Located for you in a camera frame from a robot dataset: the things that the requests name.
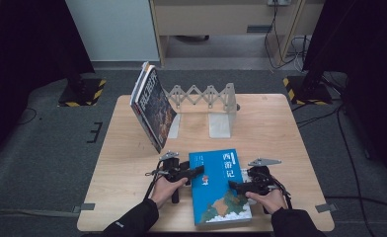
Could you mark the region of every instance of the black curtain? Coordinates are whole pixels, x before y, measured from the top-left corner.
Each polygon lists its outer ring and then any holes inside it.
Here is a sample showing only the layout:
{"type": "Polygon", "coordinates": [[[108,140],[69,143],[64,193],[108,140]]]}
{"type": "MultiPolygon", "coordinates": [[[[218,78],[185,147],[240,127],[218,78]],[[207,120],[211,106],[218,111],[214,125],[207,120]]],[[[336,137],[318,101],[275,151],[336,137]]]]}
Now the black curtain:
{"type": "Polygon", "coordinates": [[[387,167],[387,1],[326,0],[304,69],[348,75],[349,115],[387,167]]]}
{"type": "Polygon", "coordinates": [[[37,87],[94,72],[65,1],[0,1],[0,145],[37,87]]]}

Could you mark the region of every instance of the gray carpet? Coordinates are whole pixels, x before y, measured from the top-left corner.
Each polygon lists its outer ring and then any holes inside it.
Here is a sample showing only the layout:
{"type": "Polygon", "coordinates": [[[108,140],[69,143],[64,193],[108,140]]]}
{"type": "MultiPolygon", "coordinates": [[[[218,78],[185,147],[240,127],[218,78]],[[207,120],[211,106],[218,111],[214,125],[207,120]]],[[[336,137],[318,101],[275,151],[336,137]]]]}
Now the gray carpet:
{"type": "MultiPolygon", "coordinates": [[[[18,126],[0,150],[0,209],[37,209],[71,212],[83,203],[95,169],[116,99],[130,94],[138,70],[98,71],[107,84],[96,106],[61,108],[57,100],[65,80],[35,90],[29,98],[18,126]],[[91,130],[102,129],[95,143],[91,130]]],[[[222,90],[233,82],[236,93],[281,93],[282,79],[297,71],[266,70],[160,70],[167,90],[179,84],[197,85],[203,90],[214,85],[222,90]]],[[[334,98],[339,96],[331,91],[334,98]]],[[[291,105],[297,121],[323,116],[341,104],[328,106],[291,105]]],[[[365,198],[387,203],[387,170],[381,161],[365,158],[364,148],[348,117],[340,120],[365,198]]],[[[359,205],[355,176],[341,136],[336,114],[300,128],[305,146],[329,203],[339,210],[332,213],[336,228],[328,236],[369,236],[359,205]]],[[[375,236],[387,236],[387,205],[363,202],[369,227],[375,236]]],[[[77,217],[0,215],[0,236],[82,236],[77,217]]]]}

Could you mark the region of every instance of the book cover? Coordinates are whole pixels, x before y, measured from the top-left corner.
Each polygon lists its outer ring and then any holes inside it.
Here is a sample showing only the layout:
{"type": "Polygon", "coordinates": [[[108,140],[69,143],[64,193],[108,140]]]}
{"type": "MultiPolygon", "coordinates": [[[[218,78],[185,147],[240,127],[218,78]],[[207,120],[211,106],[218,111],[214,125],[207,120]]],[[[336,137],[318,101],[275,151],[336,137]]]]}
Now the book cover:
{"type": "Polygon", "coordinates": [[[192,179],[195,225],[249,221],[248,199],[236,194],[228,181],[243,183],[236,149],[190,153],[190,167],[204,165],[204,173],[192,179]]]}
{"type": "Polygon", "coordinates": [[[135,82],[134,89],[132,90],[131,97],[129,99],[129,105],[131,106],[132,110],[135,113],[135,116],[137,117],[138,121],[141,124],[141,127],[147,134],[148,138],[150,139],[151,144],[154,146],[154,148],[157,150],[157,152],[160,153],[161,147],[159,146],[159,143],[157,142],[155,136],[153,135],[153,132],[150,130],[150,127],[147,124],[147,121],[141,114],[140,108],[135,104],[135,97],[138,94],[139,88],[141,86],[142,80],[144,79],[145,75],[147,74],[148,67],[150,66],[149,62],[144,62],[141,66],[141,72],[138,76],[137,81],[135,82]]]}
{"type": "Polygon", "coordinates": [[[170,105],[154,65],[148,65],[137,90],[134,104],[144,118],[160,150],[165,146],[176,112],[170,105]]]}

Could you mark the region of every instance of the hand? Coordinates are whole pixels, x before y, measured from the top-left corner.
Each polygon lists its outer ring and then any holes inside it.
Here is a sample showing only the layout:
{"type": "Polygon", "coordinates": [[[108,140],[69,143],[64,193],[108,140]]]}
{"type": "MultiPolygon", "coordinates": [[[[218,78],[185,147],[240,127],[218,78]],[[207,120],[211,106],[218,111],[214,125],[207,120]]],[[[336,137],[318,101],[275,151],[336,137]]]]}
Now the hand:
{"type": "Polygon", "coordinates": [[[246,197],[262,204],[270,214],[273,214],[281,208],[286,209],[285,199],[283,198],[280,190],[273,190],[265,196],[260,196],[252,192],[246,192],[246,197]]]}
{"type": "Polygon", "coordinates": [[[184,185],[188,178],[182,178],[175,183],[171,183],[166,178],[160,177],[154,186],[151,199],[156,202],[157,208],[160,209],[163,204],[172,196],[176,189],[184,185]]]}

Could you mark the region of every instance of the wooden table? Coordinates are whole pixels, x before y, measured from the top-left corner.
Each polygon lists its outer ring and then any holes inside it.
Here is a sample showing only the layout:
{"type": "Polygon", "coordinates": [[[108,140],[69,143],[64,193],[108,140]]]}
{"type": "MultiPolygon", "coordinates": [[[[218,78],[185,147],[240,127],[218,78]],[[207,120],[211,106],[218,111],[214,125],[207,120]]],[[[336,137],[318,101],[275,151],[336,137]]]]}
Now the wooden table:
{"type": "MultiPolygon", "coordinates": [[[[144,174],[154,170],[168,150],[179,152],[185,161],[189,152],[236,148],[242,168],[259,157],[281,160],[270,170],[291,193],[292,206],[307,210],[320,230],[333,230],[330,212],[318,213],[315,208],[326,201],[286,98],[238,94],[236,99],[240,111],[231,138],[209,138],[207,112],[184,110],[178,138],[168,139],[165,150],[158,154],[133,114],[129,96],[119,97],[85,199],[95,208],[81,211],[78,229],[102,231],[140,203],[152,179],[144,174]]],[[[191,187],[182,187],[180,203],[165,204],[150,231],[272,231],[271,217],[261,205],[252,205],[252,213],[252,221],[246,223],[195,227],[191,187]]]]}

